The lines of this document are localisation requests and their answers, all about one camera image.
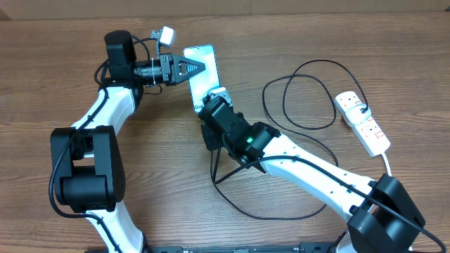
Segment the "Samsung Galaxy smartphone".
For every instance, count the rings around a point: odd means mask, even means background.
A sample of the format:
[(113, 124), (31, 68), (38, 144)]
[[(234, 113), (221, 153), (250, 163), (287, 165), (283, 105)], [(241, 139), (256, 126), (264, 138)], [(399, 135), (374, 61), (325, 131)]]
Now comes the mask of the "Samsung Galaxy smartphone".
[(214, 47), (211, 44), (188, 47), (183, 50), (184, 57), (205, 64), (205, 70), (189, 79), (193, 110), (199, 113), (203, 106), (203, 98), (207, 93), (220, 87), (219, 73)]

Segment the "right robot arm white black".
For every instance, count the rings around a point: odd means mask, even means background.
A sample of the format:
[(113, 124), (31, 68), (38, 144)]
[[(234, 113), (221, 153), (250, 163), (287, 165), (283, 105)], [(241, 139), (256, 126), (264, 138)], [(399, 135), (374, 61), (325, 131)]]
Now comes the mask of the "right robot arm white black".
[(227, 92), (209, 93), (198, 116), (209, 150), (226, 148), (242, 167), (286, 179), (333, 209), (347, 230), (329, 252), (410, 252), (425, 220), (403, 185), (345, 171), (296, 145), (278, 129), (249, 124)]

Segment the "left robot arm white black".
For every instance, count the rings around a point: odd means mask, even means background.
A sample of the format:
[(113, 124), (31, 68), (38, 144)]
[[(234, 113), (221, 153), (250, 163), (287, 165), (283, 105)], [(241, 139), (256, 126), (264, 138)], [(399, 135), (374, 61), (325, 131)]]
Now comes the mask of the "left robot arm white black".
[(176, 86), (205, 71), (205, 64), (161, 52), (138, 61), (134, 46), (146, 40), (126, 30), (109, 32), (104, 39), (108, 57), (94, 74), (96, 102), (72, 126), (51, 133), (49, 201), (62, 217), (90, 221), (107, 252), (150, 252), (124, 205), (117, 135), (146, 87)]

